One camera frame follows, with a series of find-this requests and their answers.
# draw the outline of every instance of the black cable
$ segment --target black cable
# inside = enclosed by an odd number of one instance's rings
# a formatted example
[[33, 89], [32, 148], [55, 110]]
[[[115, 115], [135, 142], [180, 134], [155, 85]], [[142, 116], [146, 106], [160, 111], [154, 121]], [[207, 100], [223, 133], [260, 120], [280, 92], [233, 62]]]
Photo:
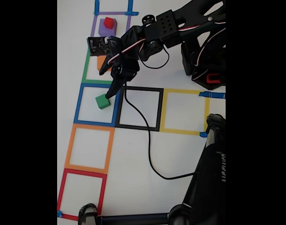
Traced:
[[[169, 58], [170, 58], [169, 53], [166, 51], [165, 48], [164, 48], [164, 50], [165, 50], [165, 52], [168, 54], [168, 60], [169, 60]], [[120, 57], [120, 62], [121, 62], [121, 68], [123, 68], [122, 53], [121, 53], [121, 52], [120, 52], [120, 54], [119, 54], [119, 57]], [[127, 90], [127, 78], [126, 78], [126, 73], [125, 73], [124, 69], [122, 69], [122, 72], [123, 72], [124, 81], [125, 81], [124, 98], [125, 98], [126, 102], [127, 102], [130, 106], [132, 106], [132, 107], [141, 115], [141, 117], [142, 117], [143, 120], [145, 121], [146, 126], [147, 126], [147, 129], [148, 129], [148, 136], [149, 136], [149, 140], [148, 140], [148, 158], [149, 158], [150, 166], [151, 166], [151, 168], [153, 169], [153, 171], [154, 171], [157, 175], [159, 175], [161, 178], [163, 178], [163, 179], [165, 179], [165, 180], [176, 180], [176, 179], [179, 179], [179, 178], [189, 177], [189, 176], [192, 176], [192, 175], [197, 174], [196, 172], [191, 172], [191, 173], [184, 174], [184, 175], [181, 175], [181, 176], [176, 176], [176, 177], [164, 177], [164, 176], [162, 176], [159, 172], [157, 172], [156, 169], [153, 167], [152, 161], [151, 161], [151, 152], [150, 152], [150, 149], [151, 149], [151, 148], [150, 148], [150, 146], [151, 146], [150, 127], [149, 127], [149, 124], [148, 124], [146, 118], [145, 118], [144, 115], [141, 113], [141, 111], [140, 111], [137, 107], [135, 107], [130, 101], [128, 101], [127, 96], [126, 96], [126, 90]]]
[[151, 153], [150, 153], [150, 146], [151, 146], [151, 134], [150, 134], [150, 127], [148, 125], [148, 122], [146, 120], [146, 118], [144, 117], [144, 115], [141, 113], [141, 111], [135, 107], [131, 102], [128, 101], [127, 97], [126, 97], [126, 90], [127, 90], [127, 84], [125, 82], [125, 90], [124, 90], [124, 97], [125, 97], [125, 100], [126, 102], [131, 105], [141, 116], [142, 118], [144, 119], [146, 125], [147, 125], [147, 128], [148, 128], [148, 135], [149, 135], [149, 141], [148, 141], [148, 157], [149, 157], [149, 163], [150, 163], [150, 166], [151, 168], [153, 169], [153, 171], [159, 175], [161, 178], [165, 179], [165, 180], [176, 180], [176, 179], [179, 179], [179, 178], [183, 178], [183, 177], [188, 177], [188, 176], [192, 176], [192, 175], [195, 175], [196, 172], [191, 172], [191, 173], [188, 173], [188, 174], [184, 174], [184, 175], [181, 175], [181, 176], [176, 176], [176, 177], [164, 177], [162, 176], [159, 172], [156, 171], [156, 169], [153, 167], [152, 165], [152, 162], [151, 162]]
[[167, 52], [167, 50], [165, 49], [165, 46], [164, 46], [164, 45], [163, 45], [162, 47], [163, 47], [164, 51], [166, 52], [166, 54], [168, 55], [167, 61], [166, 61], [165, 64], [163, 64], [162, 66], [160, 66], [160, 67], [150, 67], [150, 66], [147, 66], [147, 65], [143, 62], [143, 60], [141, 59], [140, 55], [139, 55], [139, 60], [141, 60], [142, 64], [143, 64], [145, 67], [150, 68], [150, 69], [160, 69], [160, 68], [164, 67], [164, 66], [169, 62], [170, 54], [169, 54], [169, 53]]

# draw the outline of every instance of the blue tape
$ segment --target blue tape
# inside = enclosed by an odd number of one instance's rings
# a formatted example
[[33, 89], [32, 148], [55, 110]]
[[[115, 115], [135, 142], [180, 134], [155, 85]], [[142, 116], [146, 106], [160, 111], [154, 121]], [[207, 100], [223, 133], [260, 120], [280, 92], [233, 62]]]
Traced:
[[58, 217], [63, 217], [63, 213], [58, 210]]
[[102, 122], [94, 122], [94, 121], [83, 121], [83, 120], [78, 120], [78, 115], [79, 115], [79, 110], [81, 107], [81, 99], [82, 99], [82, 94], [83, 94], [83, 89], [85, 87], [92, 87], [92, 88], [110, 88], [110, 84], [99, 84], [99, 83], [81, 83], [81, 89], [79, 92], [78, 96], [78, 101], [77, 101], [77, 106], [76, 106], [76, 112], [74, 116], [74, 123], [78, 124], [86, 124], [86, 125], [95, 125], [95, 126], [104, 126], [104, 127], [115, 127], [116, 124], [116, 119], [117, 119], [117, 112], [118, 112], [118, 103], [119, 103], [119, 98], [120, 98], [120, 91], [116, 94], [116, 100], [114, 104], [114, 112], [113, 112], [113, 117], [111, 119], [111, 123], [102, 123]]
[[200, 132], [200, 137], [207, 137], [207, 133], [206, 132]]
[[94, 14], [99, 15], [99, 0], [95, 0]]
[[199, 96], [203, 96], [203, 97], [207, 97], [207, 98], [226, 99], [226, 93], [219, 93], [219, 92], [204, 91], [204, 92], [200, 92]]
[[133, 0], [128, 0], [128, 12], [132, 12], [132, 7], [133, 7]]
[[138, 15], [139, 12], [125, 12], [125, 15]]

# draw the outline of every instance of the colored tape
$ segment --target colored tape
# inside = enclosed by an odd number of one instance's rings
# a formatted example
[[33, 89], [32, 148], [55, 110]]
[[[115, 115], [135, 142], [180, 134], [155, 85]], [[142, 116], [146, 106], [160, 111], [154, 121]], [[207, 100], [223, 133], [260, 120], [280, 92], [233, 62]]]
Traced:
[[128, 9], [127, 9], [127, 11], [131, 12], [132, 11], [132, 7], [133, 7], [133, 0], [128, 0]]
[[99, 15], [125, 15], [125, 12], [99, 12]]
[[218, 92], [210, 92], [210, 91], [200, 92], [199, 96], [203, 96], [203, 97], [207, 97], [207, 98], [222, 98], [222, 99], [226, 99], [226, 93], [218, 93]]
[[94, 14], [99, 15], [99, 0], [95, 0]]
[[63, 217], [63, 213], [61, 211], [58, 210], [58, 217]]
[[125, 12], [125, 15], [138, 15], [139, 12]]
[[206, 132], [200, 132], [200, 137], [207, 137], [207, 133]]

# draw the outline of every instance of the orange block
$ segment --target orange block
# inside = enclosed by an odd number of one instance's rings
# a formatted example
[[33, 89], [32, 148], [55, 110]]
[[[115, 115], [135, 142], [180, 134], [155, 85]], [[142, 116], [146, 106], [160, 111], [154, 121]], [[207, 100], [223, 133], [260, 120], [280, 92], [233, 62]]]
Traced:
[[100, 71], [102, 64], [106, 58], [106, 55], [97, 56], [97, 69]]

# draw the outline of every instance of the blue tape square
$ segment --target blue tape square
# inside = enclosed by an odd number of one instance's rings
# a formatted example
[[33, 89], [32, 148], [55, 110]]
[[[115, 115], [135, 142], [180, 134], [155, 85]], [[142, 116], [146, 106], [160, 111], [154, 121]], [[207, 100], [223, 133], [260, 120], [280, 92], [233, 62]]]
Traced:
[[78, 120], [78, 115], [79, 115], [79, 110], [81, 107], [81, 99], [82, 99], [84, 87], [110, 88], [110, 84], [97, 84], [97, 83], [82, 83], [81, 84], [81, 89], [80, 89], [78, 100], [77, 100], [76, 112], [75, 112], [75, 116], [74, 116], [74, 123], [95, 125], [95, 126], [104, 126], [104, 127], [115, 127], [115, 123], [116, 123], [116, 119], [117, 119], [117, 112], [118, 112], [118, 103], [119, 103], [119, 98], [120, 98], [120, 91], [116, 94], [116, 99], [115, 99], [115, 104], [114, 104], [114, 112], [113, 112], [113, 117], [111, 119], [111, 123], [83, 121], [83, 120]]

